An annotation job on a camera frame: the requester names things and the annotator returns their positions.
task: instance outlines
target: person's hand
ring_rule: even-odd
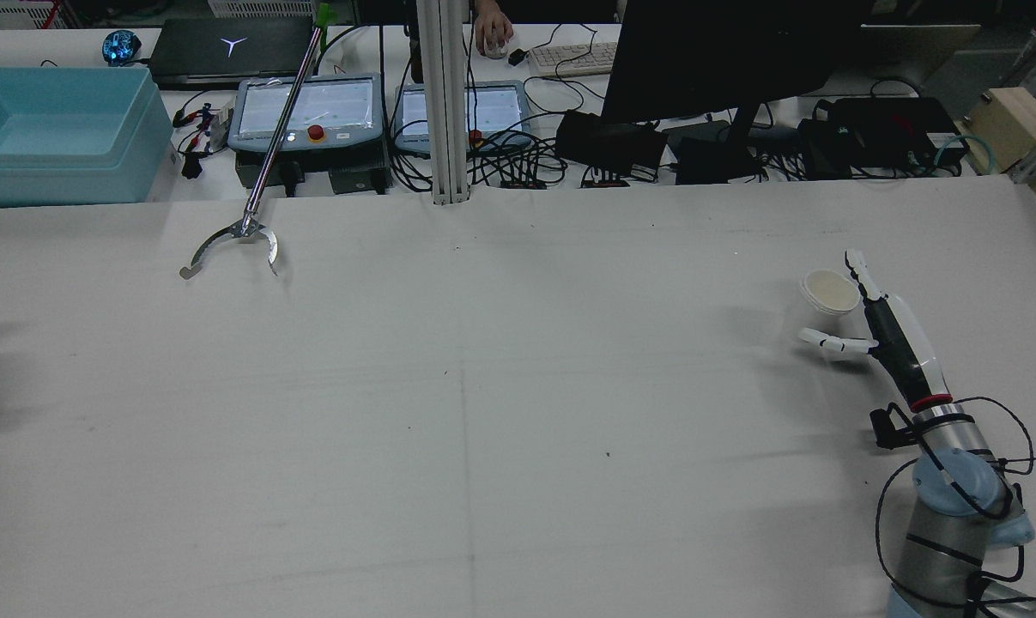
[[[514,26],[494,0],[476,3],[476,50],[486,55],[487,48],[501,48],[513,38]]]

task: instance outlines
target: plastic storage box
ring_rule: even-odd
[[[0,68],[0,207],[136,203],[173,128],[140,68]]]

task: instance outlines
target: black laptop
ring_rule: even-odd
[[[166,20],[148,67],[164,90],[234,90],[295,76],[312,30],[306,17]]]

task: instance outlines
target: robotic arm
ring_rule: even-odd
[[[801,329],[799,336],[825,349],[872,356],[913,414],[908,418],[892,405],[870,415],[879,446],[922,450],[914,465],[918,502],[898,566],[889,572],[889,618],[969,618],[979,604],[996,616],[1036,614],[1032,604],[992,606],[994,599],[1023,595],[982,570],[988,549],[1019,548],[1035,536],[1019,485],[1008,484],[1004,462],[995,458],[974,418],[953,402],[933,348],[906,302],[872,282],[860,252],[847,251],[844,262],[858,282],[872,339],[842,340],[815,329]],[[892,412],[904,426],[895,428]]]

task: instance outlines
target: black power supply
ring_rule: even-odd
[[[956,165],[969,153],[937,98],[839,98],[828,109],[828,123],[855,168],[911,172]]]
[[[631,176],[658,172],[666,134],[639,124],[608,124],[597,114],[568,111],[556,129],[556,153],[577,164]]]

